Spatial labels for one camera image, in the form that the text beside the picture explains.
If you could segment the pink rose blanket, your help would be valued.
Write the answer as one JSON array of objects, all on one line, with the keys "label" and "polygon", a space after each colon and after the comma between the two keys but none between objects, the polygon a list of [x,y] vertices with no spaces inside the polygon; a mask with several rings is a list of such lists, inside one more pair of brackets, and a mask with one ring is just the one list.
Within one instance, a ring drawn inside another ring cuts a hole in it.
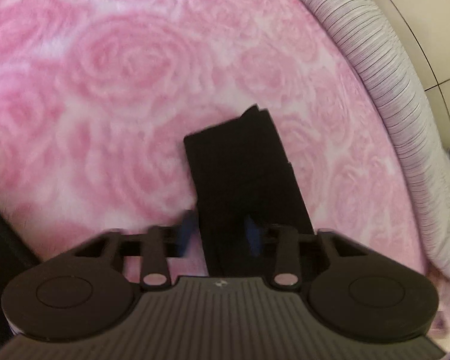
[{"label": "pink rose blanket", "polygon": [[301,0],[0,0],[0,211],[40,258],[193,208],[184,137],[252,106],[313,225],[430,272],[450,330],[384,122]]}]

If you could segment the black garment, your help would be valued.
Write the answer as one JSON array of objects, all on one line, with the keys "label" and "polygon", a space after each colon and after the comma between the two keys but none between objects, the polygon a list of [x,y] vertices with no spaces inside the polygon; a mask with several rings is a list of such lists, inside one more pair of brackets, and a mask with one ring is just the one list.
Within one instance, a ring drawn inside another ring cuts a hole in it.
[{"label": "black garment", "polygon": [[270,275],[273,259],[251,255],[249,220],[259,227],[314,230],[293,166],[268,110],[241,116],[184,138],[196,190],[198,227],[209,275]]}]

